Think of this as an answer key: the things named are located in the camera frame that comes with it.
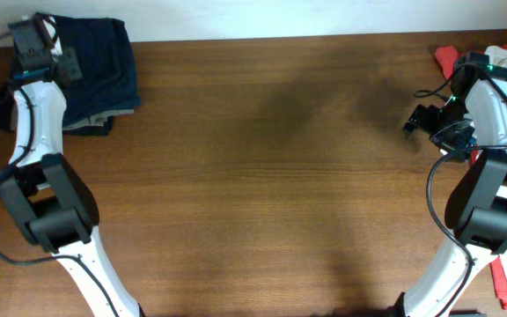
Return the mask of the navy blue shorts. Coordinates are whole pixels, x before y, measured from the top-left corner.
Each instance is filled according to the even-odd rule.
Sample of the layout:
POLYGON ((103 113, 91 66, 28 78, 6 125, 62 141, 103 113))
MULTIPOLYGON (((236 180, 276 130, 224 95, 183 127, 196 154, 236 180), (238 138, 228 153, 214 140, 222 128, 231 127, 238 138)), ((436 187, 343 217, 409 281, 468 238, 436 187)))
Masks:
POLYGON ((54 78, 52 41, 44 20, 55 21, 62 48, 74 48, 84 83, 94 94, 92 100, 112 107, 138 95, 136 61, 125 28, 116 18, 70 18, 36 13, 28 19, 9 24, 15 49, 16 69, 13 88, 25 98, 33 98, 36 85, 43 89, 53 85, 64 98, 64 89, 54 78))

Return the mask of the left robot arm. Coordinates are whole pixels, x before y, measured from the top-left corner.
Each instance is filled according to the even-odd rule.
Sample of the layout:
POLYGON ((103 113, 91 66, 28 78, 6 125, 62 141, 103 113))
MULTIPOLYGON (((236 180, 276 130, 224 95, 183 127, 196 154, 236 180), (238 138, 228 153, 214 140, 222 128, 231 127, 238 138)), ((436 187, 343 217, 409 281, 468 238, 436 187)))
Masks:
POLYGON ((80 78, 59 40, 54 18, 35 14, 9 25, 19 71, 10 88, 17 110, 16 142, 0 173, 0 199, 24 239, 59 262, 96 316, 142 316, 107 257, 91 190, 63 155, 60 87, 80 78))

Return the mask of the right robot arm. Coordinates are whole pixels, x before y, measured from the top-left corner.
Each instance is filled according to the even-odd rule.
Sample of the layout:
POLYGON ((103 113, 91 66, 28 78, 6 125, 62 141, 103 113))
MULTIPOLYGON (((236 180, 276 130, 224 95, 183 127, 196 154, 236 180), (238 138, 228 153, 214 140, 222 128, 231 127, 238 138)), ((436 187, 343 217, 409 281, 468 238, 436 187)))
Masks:
POLYGON ((389 316, 450 316, 477 274, 507 252, 507 67, 488 55, 459 57, 445 86, 452 94, 442 107, 419 105, 403 130, 427 133, 442 156, 426 182, 430 215, 445 235, 421 279, 387 308, 389 316), (437 169, 468 161, 439 218, 431 193, 437 169))

